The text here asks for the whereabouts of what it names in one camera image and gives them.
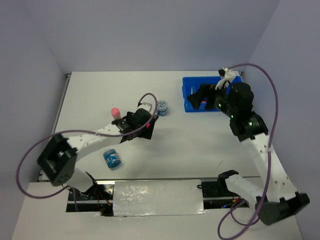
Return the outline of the pink black highlighter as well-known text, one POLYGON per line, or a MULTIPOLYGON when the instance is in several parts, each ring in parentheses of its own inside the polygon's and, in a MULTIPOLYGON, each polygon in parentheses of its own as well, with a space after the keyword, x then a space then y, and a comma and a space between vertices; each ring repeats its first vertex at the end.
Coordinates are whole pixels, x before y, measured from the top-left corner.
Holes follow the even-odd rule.
POLYGON ((153 128, 154 125, 155 125, 155 122, 158 120, 158 118, 159 118, 158 115, 154 115, 154 116, 152 117, 152 120, 146 125, 146 128, 147 128, 147 129, 153 128))

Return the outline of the blue patterned round jar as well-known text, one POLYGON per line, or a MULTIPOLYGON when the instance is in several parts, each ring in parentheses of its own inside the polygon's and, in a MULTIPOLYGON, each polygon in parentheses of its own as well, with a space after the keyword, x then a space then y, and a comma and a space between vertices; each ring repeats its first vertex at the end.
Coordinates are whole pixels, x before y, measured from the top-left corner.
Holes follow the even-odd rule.
POLYGON ((168 112, 168 103, 165 100, 157 101, 157 115, 164 117, 168 112))

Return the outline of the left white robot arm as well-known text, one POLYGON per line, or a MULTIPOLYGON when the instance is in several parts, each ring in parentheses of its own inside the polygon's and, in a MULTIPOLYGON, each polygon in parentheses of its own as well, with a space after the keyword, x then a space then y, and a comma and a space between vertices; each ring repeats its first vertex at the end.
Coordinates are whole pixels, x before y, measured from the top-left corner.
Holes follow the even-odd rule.
POLYGON ((96 131, 84 131, 83 134, 70 137, 57 133, 47 143, 37 163, 53 186, 68 185, 91 200, 98 193, 96 181, 88 172, 78 169, 76 163, 108 146, 134 138, 150 140, 158 118, 158 115, 139 108, 135 112, 128 111, 126 116, 114 119, 96 131))

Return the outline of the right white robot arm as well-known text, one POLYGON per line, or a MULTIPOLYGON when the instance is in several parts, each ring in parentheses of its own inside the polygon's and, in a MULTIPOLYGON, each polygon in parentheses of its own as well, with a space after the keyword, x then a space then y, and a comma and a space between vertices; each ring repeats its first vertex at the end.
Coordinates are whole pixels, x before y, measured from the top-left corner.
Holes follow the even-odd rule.
POLYGON ((273 147, 268 146, 269 131, 262 117, 253 108, 254 93, 243 82, 227 89, 213 84, 201 84, 191 90, 187 100, 194 110, 205 103, 205 110, 216 109, 229 117, 232 133, 252 157, 267 191, 244 179, 237 171, 219 174, 217 190, 223 196, 235 193, 259 209, 258 217, 267 226, 296 215, 310 203, 306 193, 300 193, 286 174, 273 147))

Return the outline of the pink capped eraser bottle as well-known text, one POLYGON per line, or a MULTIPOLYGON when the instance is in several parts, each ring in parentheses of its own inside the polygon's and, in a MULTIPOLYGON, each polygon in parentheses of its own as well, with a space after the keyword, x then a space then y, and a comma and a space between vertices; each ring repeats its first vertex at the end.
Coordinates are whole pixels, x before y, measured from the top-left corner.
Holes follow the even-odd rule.
POLYGON ((114 120, 121 119, 121 112, 118 108, 114 107, 111 109, 111 115, 114 120))

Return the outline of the blue labelled tub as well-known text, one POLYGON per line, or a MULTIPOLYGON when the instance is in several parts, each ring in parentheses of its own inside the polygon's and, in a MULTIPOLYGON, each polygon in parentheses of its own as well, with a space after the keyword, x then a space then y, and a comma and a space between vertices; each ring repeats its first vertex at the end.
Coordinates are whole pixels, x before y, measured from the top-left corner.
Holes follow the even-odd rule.
POLYGON ((117 168, 122 162, 115 149, 109 149, 103 153, 103 158, 109 169, 117 168))

